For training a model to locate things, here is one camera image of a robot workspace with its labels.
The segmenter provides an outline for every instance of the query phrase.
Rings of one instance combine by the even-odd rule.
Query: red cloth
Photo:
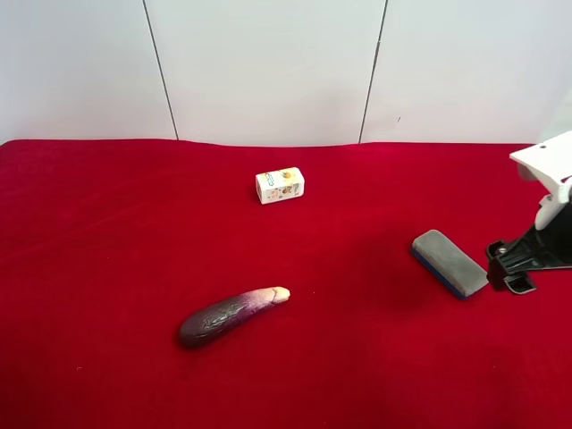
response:
[[[459,301],[410,254],[435,228],[481,265],[544,191],[515,146],[0,147],[0,427],[569,428],[570,273]],[[258,172],[302,198],[261,206]],[[290,301],[197,350],[193,310]]]

